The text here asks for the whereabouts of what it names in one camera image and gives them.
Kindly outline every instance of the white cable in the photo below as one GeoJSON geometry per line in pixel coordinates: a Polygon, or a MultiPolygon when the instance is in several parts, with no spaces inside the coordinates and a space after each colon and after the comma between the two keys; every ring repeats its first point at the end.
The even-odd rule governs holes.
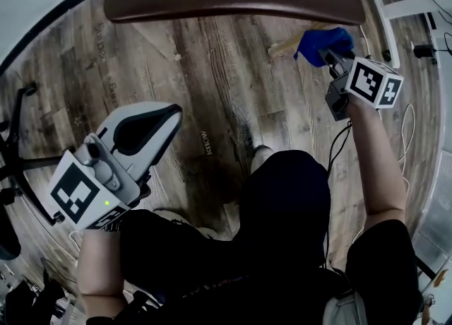
{"type": "MultiPolygon", "coordinates": [[[[402,176],[403,179],[405,180],[405,182],[407,182],[407,195],[408,193],[410,193],[410,181],[408,179],[405,178],[405,163],[406,163],[406,157],[407,157],[407,152],[408,152],[408,148],[411,145],[412,139],[415,136],[415,129],[416,129],[416,114],[415,114],[415,108],[411,105],[408,104],[405,108],[405,111],[403,112],[403,118],[402,118],[402,125],[400,126],[400,135],[402,136],[402,149],[403,149],[403,154],[402,156],[397,160],[397,163],[400,163],[403,161],[403,166],[402,166],[402,176]],[[408,113],[408,109],[411,109],[412,112],[412,132],[410,135],[410,140],[408,141],[408,144],[405,141],[405,134],[403,133],[403,128],[405,126],[405,120],[407,117],[407,113],[408,113]]],[[[361,228],[361,230],[359,230],[359,232],[356,234],[355,238],[352,241],[352,244],[355,243],[355,241],[357,240],[357,238],[363,233],[364,231],[364,226],[361,228]]]]}
{"type": "Polygon", "coordinates": [[[30,205],[28,204],[28,201],[26,200],[25,196],[22,196],[22,198],[24,199],[25,202],[25,206],[28,208],[28,210],[31,212],[31,214],[33,215],[33,217],[35,218],[35,220],[41,225],[41,227],[44,229],[44,231],[47,233],[47,235],[52,238],[53,242],[58,246],[58,248],[60,248],[60,250],[65,253],[65,255],[67,255],[67,257],[69,257],[75,264],[77,263],[77,260],[74,256],[72,256],[67,249],[65,249],[63,246],[61,246],[57,240],[52,236],[52,234],[47,230],[47,228],[42,224],[42,222],[39,220],[39,218],[35,215],[35,212],[33,211],[33,209],[31,209],[30,205]]]}
{"type": "Polygon", "coordinates": [[[71,233],[69,233],[69,239],[72,241],[72,243],[74,243],[74,245],[77,247],[77,250],[80,252],[80,246],[78,246],[77,241],[75,241],[75,239],[72,237],[72,235],[77,232],[78,232],[78,230],[75,230],[75,231],[72,231],[71,233]]]}
{"type": "Polygon", "coordinates": [[[361,25],[359,25],[359,29],[361,30],[362,37],[364,38],[364,41],[366,42],[366,48],[367,48],[367,55],[366,55],[366,56],[369,56],[369,55],[370,55],[369,41],[367,41],[367,36],[366,36],[366,34],[364,33],[364,30],[362,29],[362,26],[361,26],[361,25]]]}

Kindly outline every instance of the blue cloth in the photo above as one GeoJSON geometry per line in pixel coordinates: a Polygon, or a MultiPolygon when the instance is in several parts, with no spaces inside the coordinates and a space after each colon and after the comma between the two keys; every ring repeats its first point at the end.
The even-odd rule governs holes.
{"type": "Polygon", "coordinates": [[[298,58],[298,53],[315,67],[322,67],[325,64],[319,54],[320,49],[330,49],[338,54],[346,54],[353,49],[353,39],[343,28],[332,30],[308,30],[304,33],[299,42],[294,58],[298,58]]]}

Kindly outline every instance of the sneaker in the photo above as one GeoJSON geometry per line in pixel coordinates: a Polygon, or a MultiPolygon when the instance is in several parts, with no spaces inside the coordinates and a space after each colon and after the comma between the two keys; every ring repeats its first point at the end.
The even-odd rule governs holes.
{"type": "Polygon", "coordinates": [[[185,225],[189,225],[189,226],[195,228],[196,230],[198,230],[199,233],[201,233],[207,239],[221,240],[219,234],[216,231],[212,230],[211,228],[206,228],[206,227],[195,227],[189,221],[187,221],[184,217],[179,215],[178,213],[175,213],[175,212],[172,212],[169,210],[165,210],[165,209],[157,209],[157,210],[153,211],[153,213],[155,213],[156,215],[159,215],[160,217],[164,218],[165,220],[175,223],[176,225],[181,225],[182,223],[184,223],[185,225]]]}
{"type": "Polygon", "coordinates": [[[268,146],[259,146],[254,150],[254,158],[251,162],[251,174],[253,174],[275,151],[268,146]]]}

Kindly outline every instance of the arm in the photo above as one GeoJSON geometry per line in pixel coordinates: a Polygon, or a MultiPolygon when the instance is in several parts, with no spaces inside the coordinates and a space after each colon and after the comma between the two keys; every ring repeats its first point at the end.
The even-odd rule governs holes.
{"type": "Polygon", "coordinates": [[[348,112],[367,212],[364,230],[390,219],[405,222],[405,183],[383,123],[375,109],[349,96],[348,112]]]}
{"type": "Polygon", "coordinates": [[[119,260],[119,233],[85,230],[77,284],[88,318],[115,317],[127,305],[119,260]]]}

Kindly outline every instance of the person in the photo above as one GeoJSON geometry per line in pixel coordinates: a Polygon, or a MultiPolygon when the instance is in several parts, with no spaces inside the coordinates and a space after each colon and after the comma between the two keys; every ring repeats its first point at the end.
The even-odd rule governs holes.
{"type": "Polygon", "coordinates": [[[124,215],[120,232],[85,231],[78,287],[87,324],[108,324],[125,308],[124,279],[163,303],[144,324],[322,324],[328,301],[350,289],[362,298],[368,324],[412,324],[422,298],[404,224],[403,176],[378,112],[350,97],[367,218],[345,273],[325,266],[331,207],[325,168],[303,151],[259,148],[232,241],[144,210],[124,215]]]}

